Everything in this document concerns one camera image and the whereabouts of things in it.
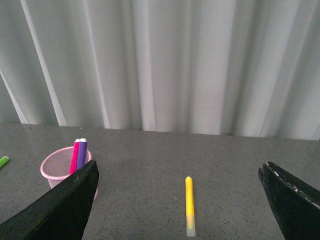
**yellow marker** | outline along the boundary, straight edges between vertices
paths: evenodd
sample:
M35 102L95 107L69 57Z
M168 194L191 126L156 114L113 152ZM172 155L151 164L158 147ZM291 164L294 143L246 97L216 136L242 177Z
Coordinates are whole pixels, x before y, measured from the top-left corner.
M186 235L194 237L195 227L195 207L194 207L194 187L192 178L187 176L185 179L185 216L186 216Z

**translucent marker cap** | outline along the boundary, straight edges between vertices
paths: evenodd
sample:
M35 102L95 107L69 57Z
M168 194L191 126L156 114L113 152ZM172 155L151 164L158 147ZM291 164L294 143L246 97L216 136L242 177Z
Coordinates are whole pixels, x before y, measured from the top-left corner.
M186 235L187 237L196 235L195 215L189 214L186 216Z

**green marker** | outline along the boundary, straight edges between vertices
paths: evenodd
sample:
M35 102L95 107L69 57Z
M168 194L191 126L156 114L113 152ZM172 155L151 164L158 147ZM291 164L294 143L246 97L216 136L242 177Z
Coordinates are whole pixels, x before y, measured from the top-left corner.
M9 161L9 157L4 156L0 159L0 168L2 168Z

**pencil cup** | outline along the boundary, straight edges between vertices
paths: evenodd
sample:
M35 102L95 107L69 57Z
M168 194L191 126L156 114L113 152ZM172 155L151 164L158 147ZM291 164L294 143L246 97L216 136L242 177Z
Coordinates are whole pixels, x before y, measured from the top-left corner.
M40 172L42 176L48 180L52 189L70 176L69 170L73 151L73 146L59 149L47 156L42 162ZM87 163L91 159L91 152L87 150L85 154L85 162ZM98 188L96 189L94 199L96 199L97 194Z

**pink marker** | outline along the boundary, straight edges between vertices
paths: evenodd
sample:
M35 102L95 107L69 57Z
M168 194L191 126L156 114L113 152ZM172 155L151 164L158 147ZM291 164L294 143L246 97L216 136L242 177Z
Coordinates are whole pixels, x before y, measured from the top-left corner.
M73 153L72 159L70 164L70 171L69 174L73 174L77 170L77 160L78 160L78 152L79 152L79 142L80 139L76 139L73 145Z

